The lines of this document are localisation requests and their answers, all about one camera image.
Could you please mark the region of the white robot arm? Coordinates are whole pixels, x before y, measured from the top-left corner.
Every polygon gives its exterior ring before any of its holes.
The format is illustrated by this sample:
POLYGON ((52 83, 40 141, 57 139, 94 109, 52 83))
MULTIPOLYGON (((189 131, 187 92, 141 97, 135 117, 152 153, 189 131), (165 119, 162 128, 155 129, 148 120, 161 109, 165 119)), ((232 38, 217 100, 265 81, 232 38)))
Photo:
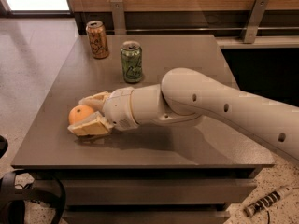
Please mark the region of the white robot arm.
POLYGON ((69 113, 76 136, 106 136, 144 124, 194 124, 211 117, 280 157, 299 162, 296 106, 240 91, 188 68, 168 71, 159 84, 103 91, 81 99, 69 113))

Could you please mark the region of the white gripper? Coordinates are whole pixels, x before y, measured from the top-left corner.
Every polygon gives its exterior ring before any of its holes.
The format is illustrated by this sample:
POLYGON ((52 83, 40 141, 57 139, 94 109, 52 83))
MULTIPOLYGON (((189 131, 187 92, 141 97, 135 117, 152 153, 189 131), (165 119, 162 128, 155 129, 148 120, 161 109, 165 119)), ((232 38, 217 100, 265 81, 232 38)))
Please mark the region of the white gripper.
POLYGON ((96 112, 81 121, 68 126, 68 130, 76 136, 108 135, 113 126, 119 131, 136 129, 131 108, 131 94, 133 87, 117 89, 111 94, 108 91, 96 93, 95 95, 82 98, 78 103, 87 105, 96 112))

